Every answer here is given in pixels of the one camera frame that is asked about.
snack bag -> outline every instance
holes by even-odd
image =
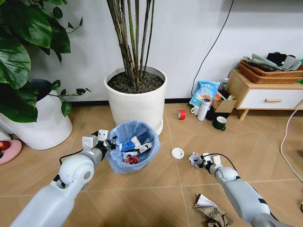
[[[198,81],[198,89],[195,91],[189,104],[195,106],[201,106],[202,100],[204,98],[209,98],[211,100],[211,103],[209,105],[208,110],[210,110],[210,107],[212,106],[214,97],[216,96],[219,86],[220,86],[220,82],[205,81],[205,80]]]

baseboard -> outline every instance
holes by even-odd
[[[190,98],[166,98],[165,103],[189,103]],[[71,102],[72,106],[96,106],[96,105],[109,105],[107,100],[104,101],[80,101]]]

trash bag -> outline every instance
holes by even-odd
[[[127,141],[133,136],[140,136],[146,132],[148,132],[150,142],[152,142],[152,147],[151,150],[147,153],[147,157],[145,158],[145,160],[137,164],[125,163],[123,161],[122,153],[119,150],[119,144],[121,142]],[[113,138],[114,136],[117,136],[116,149],[108,151],[106,154],[106,158],[116,174],[125,174],[142,169],[144,166],[151,162],[151,160],[155,157],[161,146],[157,133],[144,122],[124,122],[119,126],[115,127],[110,132],[109,138]]]

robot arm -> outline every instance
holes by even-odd
[[[202,168],[214,175],[218,183],[241,219],[253,227],[291,227],[271,216],[265,200],[246,181],[243,181],[236,170],[221,165],[220,156],[211,160],[208,153],[201,156]]]
[[[82,137],[83,151],[68,157],[58,175],[42,188],[26,205],[11,227],[60,227],[71,213],[74,200],[92,179],[94,169],[110,149],[115,149],[116,139],[108,140],[108,131],[99,130]]]

wicker basket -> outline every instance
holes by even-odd
[[[277,71],[277,72],[265,72],[257,67],[249,65],[246,61],[241,60],[241,63],[245,65],[246,68],[250,69],[258,76],[261,77],[303,77],[303,66],[300,65],[298,70],[295,71]]]
[[[255,84],[293,84],[302,79],[302,77],[261,77],[240,62],[241,73]]]

